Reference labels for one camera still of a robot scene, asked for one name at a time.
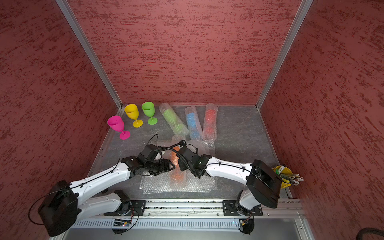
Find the pink glass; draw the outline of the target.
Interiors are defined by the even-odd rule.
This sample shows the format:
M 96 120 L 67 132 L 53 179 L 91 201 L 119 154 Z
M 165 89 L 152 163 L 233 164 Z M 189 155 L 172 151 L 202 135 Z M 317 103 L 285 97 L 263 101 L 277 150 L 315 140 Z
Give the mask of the pink glass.
M 119 132 L 120 139 L 121 140 L 127 140 L 131 133 L 129 131 L 125 131 L 125 124 L 124 121 L 120 116 L 112 116 L 108 119 L 107 124 L 109 127 L 111 127 L 114 131 Z

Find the bright green wine glass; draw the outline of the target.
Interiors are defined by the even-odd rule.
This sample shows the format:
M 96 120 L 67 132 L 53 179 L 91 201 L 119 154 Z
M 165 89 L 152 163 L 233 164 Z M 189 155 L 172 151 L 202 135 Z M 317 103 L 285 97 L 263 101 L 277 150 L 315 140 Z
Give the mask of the bright green wine glass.
M 158 119 L 154 117 L 155 115 L 155 105 L 152 102 L 145 102 L 142 104 L 143 113 L 149 117 L 148 124 L 155 125 L 158 122 Z

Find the yellow glass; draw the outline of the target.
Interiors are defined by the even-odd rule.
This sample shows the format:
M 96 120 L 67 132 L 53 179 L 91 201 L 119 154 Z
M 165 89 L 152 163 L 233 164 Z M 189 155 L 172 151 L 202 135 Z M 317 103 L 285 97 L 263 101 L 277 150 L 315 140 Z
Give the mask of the yellow glass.
M 139 109 L 137 105 L 135 104 L 127 105 L 125 107 L 125 113 L 130 119 L 134 120 L 133 122 L 134 128 L 139 128 L 143 125 L 143 121 L 139 120 Z

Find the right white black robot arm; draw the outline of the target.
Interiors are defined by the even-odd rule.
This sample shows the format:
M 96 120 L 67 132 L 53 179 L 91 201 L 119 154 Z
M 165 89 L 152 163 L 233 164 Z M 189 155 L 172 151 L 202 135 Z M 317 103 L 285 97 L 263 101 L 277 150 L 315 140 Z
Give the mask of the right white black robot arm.
M 249 211 L 258 205 L 277 208 L 283 180 L 264 162 L 228 162 L 210 155 L 199 156 L 186 146 L 180 148 L 177 156 L 181 171 L 189 170 L 197 178 L 218 177 L 245 185 L 248 189 L 238 196 L 237 207 Z

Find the orange glass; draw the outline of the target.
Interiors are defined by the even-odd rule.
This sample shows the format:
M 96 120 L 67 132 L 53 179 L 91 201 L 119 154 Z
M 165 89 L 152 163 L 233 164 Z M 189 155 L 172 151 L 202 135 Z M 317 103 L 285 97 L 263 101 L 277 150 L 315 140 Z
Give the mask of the orange glass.
M 178 144 L 180 141 L 184 140 L 184 136 L 175 135 L 172 137 L 172 146 Z M 180 145 L 173 147 L 175 151 L 180 150 Z M 170 188 L 172 192 L 182 192 L 186 187 L 186 172 L 182 172 L 179 167 L 178 155 L 175 152 L 171 151 L 172 164 L 175 165 L 175 169 L 170 171 Z

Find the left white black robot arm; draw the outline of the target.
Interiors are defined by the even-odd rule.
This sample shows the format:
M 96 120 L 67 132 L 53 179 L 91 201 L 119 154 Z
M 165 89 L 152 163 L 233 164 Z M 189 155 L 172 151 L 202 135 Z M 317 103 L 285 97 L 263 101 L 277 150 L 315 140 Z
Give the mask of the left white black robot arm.
M 150 144 L 137 157 L 119 158 L 116 165 L 89 178 L 71 183 L 59 181 L 48 194 L 40 198 L 40 224 L 50 237 L 58 236 L 80 218 L 80 214 L 84 213 L 82 204 L 94 195 L 136 175 L 147 172 L 156 176 L 170 172 L 175 167 L 171 160 L 163 158 L 159 147 Z

